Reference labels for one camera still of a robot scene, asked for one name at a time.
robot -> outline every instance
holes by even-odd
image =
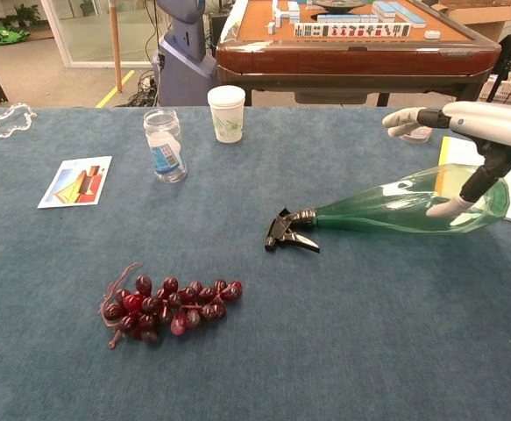
[[[458,196],[427,210],[429,217],[453,217],[471,208],[500,177],[511,170],[511,105],[449,103],[441,110],[406,108],[382,120],[387,134],[398,137],[421,125],[452,129],[470,138],[485,163],[465,182]]]
[[[160,105],[208,105],[207,94],[217,86],[216,60],[206,54],[205,0],[156,0],[172,17],[160,42]]]

clear plastic jar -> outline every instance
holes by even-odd
[[[174,110],[154,109],[144,115],[144,130],[152,152],[154,173],[163,182],[180,182],[187,176],[181,157],[181,127]]]
[[[422,125],[421,127],[414,129],[412,132],[405,133],[400,137],[408,143],[426,143],[429,141],[431,134],[432,129]]]

green spray bottle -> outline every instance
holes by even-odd
[[[290,213],[284,209],[273,221],[265,249],[294,244],[319,253],[319,246],[295,232],[296,226],[313,226],[361,232],[458,234],[490,225],[507,214],[508,187],[500,178],[469,209],[457,216],[427,216],[433,206],[455,197],[477,167],[446,164],[362,191],[355,196],[314,209]]]

potted plant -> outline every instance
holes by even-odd
[[[7,25],[11,25],[13,26],[14,28],[19,28],[19,18],[18,18],[18,15],[9,15],[9,16],[6,16],[6,24]]]
[[[83,0],[80,4],[80,9],[82,9],[83,16],[93,15],[96,10],[94,9],[94,4],[91,0]]]
[[[26,7],[23,3],[21,3],[16,8],[16,12],[18,13],[19,23],[21,24],[23,22],[24,26],[29,26],[39,22],[39,7],[36,4],[30,7]]]

yellow floor line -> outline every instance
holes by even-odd
[[[132,75],[134,75],[134,70],[129,71],[126,75],[124,75],[123,80],[121,81],[122,84],[125,84],[126,81],[128,81]],[[117,93],[117,87],[113,88],[109,94],[105,96],[104,99],[102,99],[98,105],[96,105],[96,108],[103,108],[106,103],[109,102],[109,100]]]

